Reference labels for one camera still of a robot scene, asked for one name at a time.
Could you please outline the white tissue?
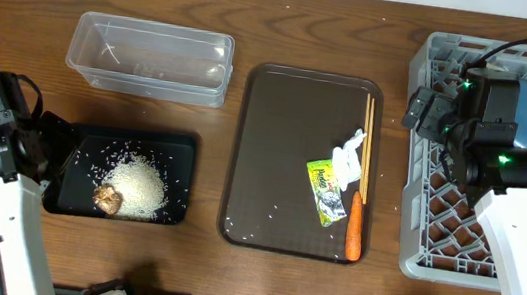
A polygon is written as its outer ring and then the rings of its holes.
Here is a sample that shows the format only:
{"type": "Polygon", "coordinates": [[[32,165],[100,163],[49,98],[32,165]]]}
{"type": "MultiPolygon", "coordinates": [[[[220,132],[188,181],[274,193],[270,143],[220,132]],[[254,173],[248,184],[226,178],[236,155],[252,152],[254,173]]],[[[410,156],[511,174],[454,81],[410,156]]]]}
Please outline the white tissue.
{"type": "Polygon", "coordinates": [[[345,192],[350,183],[361,178],[361,164],[357,149],[367,137],[362,129],[357,129],[342,147],[335,147],[332,152],[332,170],[338,187],[345,192]]]}

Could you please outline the orange carrot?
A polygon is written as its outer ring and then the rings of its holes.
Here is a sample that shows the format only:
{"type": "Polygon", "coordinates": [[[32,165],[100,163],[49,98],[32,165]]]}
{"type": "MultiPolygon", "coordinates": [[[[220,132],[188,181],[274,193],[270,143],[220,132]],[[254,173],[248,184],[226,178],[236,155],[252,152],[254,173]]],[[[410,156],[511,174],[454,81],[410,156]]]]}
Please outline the orange carrot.
{"type": "Polygon", "coordinates": [[[350,218],[348,219],[345,255],[349,261],[357,261],[361,257],[362,252],[362,228],[363,228],[363,199],[361,193],[356,191],[353,194],[350,210],[350,218]]]}

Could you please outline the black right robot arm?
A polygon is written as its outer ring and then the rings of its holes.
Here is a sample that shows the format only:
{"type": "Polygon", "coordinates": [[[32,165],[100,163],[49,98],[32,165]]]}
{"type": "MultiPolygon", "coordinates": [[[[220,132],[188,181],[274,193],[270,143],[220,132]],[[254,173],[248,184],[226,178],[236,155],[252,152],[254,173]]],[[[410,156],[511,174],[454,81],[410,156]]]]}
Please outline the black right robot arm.
{"type": "Polygon", "coordinates": [[[402,125],[443,147],[445,177],[465,189],[501,295],[527,295],[527,80],[468,69],[453,96],[419,87],[402,125]]]}

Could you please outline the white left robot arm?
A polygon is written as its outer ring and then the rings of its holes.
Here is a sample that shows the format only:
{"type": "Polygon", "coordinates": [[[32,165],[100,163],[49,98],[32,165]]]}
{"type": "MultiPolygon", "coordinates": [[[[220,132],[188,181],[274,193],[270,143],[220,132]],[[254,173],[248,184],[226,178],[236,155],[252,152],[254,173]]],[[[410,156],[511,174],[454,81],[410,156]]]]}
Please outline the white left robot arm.
{"type": "Polygon", "coordinates": [[[0,295],[56,295],[41,230],[43,192],[79,145],[68,122],[29,107],[30,78],[0,72],[0,295]]]}

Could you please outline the pile of white rice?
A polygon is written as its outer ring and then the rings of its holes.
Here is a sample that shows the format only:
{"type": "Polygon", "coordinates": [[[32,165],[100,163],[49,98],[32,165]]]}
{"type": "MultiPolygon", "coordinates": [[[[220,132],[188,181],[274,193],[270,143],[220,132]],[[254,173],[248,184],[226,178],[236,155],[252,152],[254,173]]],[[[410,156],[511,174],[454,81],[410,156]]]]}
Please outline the pile of white rice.
{"type": "Polygon", "coordinates": [[[104,139],[100,147],[81,153],[88,159],[83,172],[94,189],[112,185],[122,196],[119,211],[105,214],[119,220],[173,225],[181,222],[188,209],[191,170],[187,154],[176,157],[157,145],[132,140],[104,139]]]}

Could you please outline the brown food scrap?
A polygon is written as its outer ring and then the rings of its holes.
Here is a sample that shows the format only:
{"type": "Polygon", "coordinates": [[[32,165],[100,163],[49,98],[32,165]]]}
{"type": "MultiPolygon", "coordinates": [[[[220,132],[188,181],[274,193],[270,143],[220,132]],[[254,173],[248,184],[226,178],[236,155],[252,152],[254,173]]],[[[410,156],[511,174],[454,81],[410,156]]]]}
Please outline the brown food scrap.
{"type": "Polygon", "coordinates": [[[118,213],[123,203],[120,193],[115,191],[112,185],[105,184],[94,189],[92,199],[97,207],[104,211],[105,214],[112,215],[118,213]]]}

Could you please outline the green foil snack wrapper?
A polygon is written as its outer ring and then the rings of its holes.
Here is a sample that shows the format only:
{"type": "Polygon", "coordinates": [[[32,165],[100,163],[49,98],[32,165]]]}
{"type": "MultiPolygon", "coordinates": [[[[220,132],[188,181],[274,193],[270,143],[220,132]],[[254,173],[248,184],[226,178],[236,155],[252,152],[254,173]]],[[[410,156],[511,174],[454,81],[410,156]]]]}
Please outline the green foil snack wrapper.
{"type": "Polygon", "coordinates": [[[332,161],[309,161],[306,168],[321,226],[326,228],[345,218],[347,213],[342,203],[341,189],[333,172],[332,161]]]}

